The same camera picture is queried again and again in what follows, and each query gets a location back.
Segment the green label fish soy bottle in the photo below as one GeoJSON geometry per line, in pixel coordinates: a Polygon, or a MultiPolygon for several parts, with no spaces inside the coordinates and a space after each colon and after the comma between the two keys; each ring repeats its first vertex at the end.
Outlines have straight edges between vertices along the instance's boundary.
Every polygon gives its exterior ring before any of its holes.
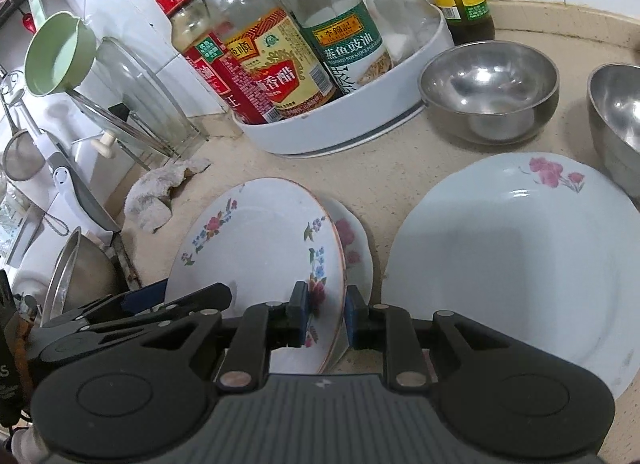
{"type": "Polygon", "coordinates": [[[363,0],[288,0],[288,3],[304,36],[320,54],[343,94],[362,88],[393,67],[363,0]]]}

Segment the glass pot lid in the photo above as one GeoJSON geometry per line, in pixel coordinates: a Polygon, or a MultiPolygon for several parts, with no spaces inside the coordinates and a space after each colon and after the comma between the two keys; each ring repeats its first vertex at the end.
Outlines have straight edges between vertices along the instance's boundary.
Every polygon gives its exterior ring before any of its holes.
{"type": "Polygon", "coordinates": [[[145,164],[142,153],[178,160],[191,156],[208,139],[160,79],[118,39],[101,39],[91,72],[111,91],[113,104],[102,106],[77,89],[67,94],[100,128],[89,142],[104,158],[122,150],[140,165],[145,164]]]}

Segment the steel colander bowl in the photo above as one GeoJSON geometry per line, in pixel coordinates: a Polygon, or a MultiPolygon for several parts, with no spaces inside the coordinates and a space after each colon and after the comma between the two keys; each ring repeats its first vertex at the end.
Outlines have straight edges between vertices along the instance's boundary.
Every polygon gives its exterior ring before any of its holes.
{"type": "Polygon", "coordinates": [[[116,292],[118,273],[111,259],[76,228],[58,254],[40,324],[64,312],[94,302],[116,292]]]}

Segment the grey dish rag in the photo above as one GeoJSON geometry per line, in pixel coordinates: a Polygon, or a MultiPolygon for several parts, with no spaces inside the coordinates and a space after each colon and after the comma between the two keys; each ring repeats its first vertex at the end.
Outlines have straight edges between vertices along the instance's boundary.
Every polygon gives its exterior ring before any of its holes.
{"type": "Polygon", "coordinates": [[[150,170],[129,190],[125,217],[140,230],[154,233],[171,220],[171,192],[194,175],[205,172],[210,164],[207,158],[190,158],[150,170]]]}

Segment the white handled peeler tool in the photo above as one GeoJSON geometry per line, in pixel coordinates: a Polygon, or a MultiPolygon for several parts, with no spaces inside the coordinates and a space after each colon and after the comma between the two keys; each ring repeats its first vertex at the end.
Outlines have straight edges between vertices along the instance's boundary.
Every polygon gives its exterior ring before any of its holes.
{"type": "Polygon", "coordinates": [[[37,128],[32,132],[32,138],[51,169],[58,195],[76,217],[82,230],[90,232],[105,246],[111,246],[114,236],[120,232],[118,224],[49,135],[37,128]]]}

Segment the red label soy sauce bottle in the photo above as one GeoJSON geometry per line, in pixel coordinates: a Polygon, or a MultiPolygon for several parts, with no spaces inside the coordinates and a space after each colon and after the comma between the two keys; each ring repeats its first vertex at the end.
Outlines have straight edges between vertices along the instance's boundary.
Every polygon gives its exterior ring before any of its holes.
{"type": "Polygon", "coordinates": [[[281,114],[214,33],[199,0],[155,0],[171,25],[171,45],[247,125],[274,123],[281,114]]]}

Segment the yellow cap vinegar bottle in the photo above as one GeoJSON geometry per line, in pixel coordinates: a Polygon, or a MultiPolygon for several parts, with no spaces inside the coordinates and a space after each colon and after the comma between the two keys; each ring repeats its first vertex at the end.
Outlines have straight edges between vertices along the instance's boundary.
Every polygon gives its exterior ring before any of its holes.
{"type": "Polygon", "coordinates": [[[278,110],[320,108],[338,89],[280,0],[202,0],[214,33],[278,110]]]}

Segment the white plate colourful floral rim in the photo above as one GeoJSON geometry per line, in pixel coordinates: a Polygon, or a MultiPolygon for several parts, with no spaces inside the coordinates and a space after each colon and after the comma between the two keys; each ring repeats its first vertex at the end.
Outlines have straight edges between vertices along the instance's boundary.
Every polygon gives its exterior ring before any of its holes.
{"type": "Polygon", "coordinates": [[[283,178],[258,178],[228,190],[206,207],[186,234],[168,276],[168,302],[223,283],[227,318],[260,302],[286,302],[307,283],[311,315],[298,348],[273,351],[275,373],[321,373],[342,320],[344,250],[328,206],[283,178]]]}

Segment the metal lid rack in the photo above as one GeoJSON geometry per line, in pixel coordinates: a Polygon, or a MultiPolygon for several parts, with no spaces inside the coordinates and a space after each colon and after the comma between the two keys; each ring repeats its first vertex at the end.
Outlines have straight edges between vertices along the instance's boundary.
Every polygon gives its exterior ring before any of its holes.
{"type": "Polygon", "coordinates": [[[67,94],[100,128],[90,143],[104,158],[122,150],[150,170],[190,158],[209,139],[203,125],[189,120],[171,96],[154,88],[127,87],[117,93],[112,106],[101,106],[77,89],[67,94]]]}

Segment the small white pink-flower plate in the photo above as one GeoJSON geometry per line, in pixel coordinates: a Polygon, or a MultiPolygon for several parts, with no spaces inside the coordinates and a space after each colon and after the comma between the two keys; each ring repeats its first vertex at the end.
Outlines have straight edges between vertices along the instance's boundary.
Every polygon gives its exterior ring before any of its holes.
{"type": "MultiPolygon", "coordinates": [[[[304,230],[305,242],[314,242],[326,221],[334,225],[340,240],[346,286],[356,286],[365,302],[368,302],[373,288],[374,262],[366,229],[359,218],[343,203],[329,195],[316,194],[314,199],[323,208],[320,218],[308,222],[304,230]]],[[[319,345],[316,323],[320,319],[321,307],[328,299],[326,289],[326,253],[323,247],[309,247],[310,273],[308,285],[311,298],[312,316],[307,325],[307,348],[319,345]]]]}

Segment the white two-tier rotating rack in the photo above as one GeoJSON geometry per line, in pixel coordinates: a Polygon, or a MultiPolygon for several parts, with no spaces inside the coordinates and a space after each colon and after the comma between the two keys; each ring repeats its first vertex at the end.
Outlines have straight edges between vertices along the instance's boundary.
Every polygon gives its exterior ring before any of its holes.
{"type": "MultiPolygon", "coordinates": [[[[280,1],[297,23],[303,38],[311,46],[288,0],[280,1]]],[[[372,14],[370,4],[366,0],[363,2],[381,34],[380,24],[372,14]]],[[[452,45],[444,15],[439,8],[432,6],[440,13],[440,23],[434,37],[409,59],[393,65],[388,72],[373,82],[350,94],[343,94],[321,60],[320,54],[311,46],[337,86],[336,99],[310,112],[290,118],[281,117],[277,122],[262,125],[247,125],[232,111],[235,121],[259,149],[290,158],[311,158],[346,150],[405,123],[422,106],[418,89],[421,68],[428,60],[448,50],[452,45]]]]}

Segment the green plastic ladle cup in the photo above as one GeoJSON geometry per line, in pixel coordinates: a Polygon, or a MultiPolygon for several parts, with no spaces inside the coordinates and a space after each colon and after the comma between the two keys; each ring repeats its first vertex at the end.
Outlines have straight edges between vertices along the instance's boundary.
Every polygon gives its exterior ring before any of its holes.
{"type": "Polygon", "coordinates": [[[24,63],[28,91],[34,97],[45,97],[77,88],[96,58],[96,35],[69,12],[46,18],[32,9],[32,15],[36,32],[24,63]]]}

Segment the large white pink-flower plate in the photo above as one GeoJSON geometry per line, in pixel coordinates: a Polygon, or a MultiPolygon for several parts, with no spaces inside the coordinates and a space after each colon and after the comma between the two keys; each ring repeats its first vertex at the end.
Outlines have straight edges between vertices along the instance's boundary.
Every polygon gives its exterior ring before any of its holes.
{"type": "Polygon", "coordinates": [[[639,369],[638,210],[571,158],[484,158],[409,213],[381,298],[419,319],[462,314],[582,366],[620,396],[639,369]]]}

